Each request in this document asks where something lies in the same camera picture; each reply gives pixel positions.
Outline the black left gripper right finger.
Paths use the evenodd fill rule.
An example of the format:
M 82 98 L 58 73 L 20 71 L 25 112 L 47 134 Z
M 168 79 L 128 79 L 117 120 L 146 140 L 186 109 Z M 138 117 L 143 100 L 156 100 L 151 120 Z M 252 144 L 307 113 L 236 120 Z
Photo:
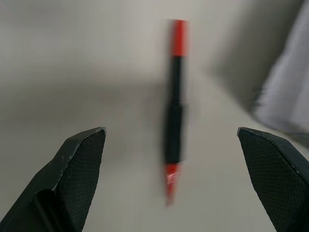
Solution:
M 286 139 L 240 127 L 251 183 L 278 232 L 309 230 L 309 162 Z

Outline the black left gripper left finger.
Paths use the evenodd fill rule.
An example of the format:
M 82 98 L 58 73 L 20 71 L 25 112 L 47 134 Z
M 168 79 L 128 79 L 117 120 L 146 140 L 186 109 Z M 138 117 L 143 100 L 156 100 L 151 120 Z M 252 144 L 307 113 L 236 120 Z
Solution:
M 62 144 L 0 222 L 2 232 L 81 232 L 98 184 L 106 129 Z

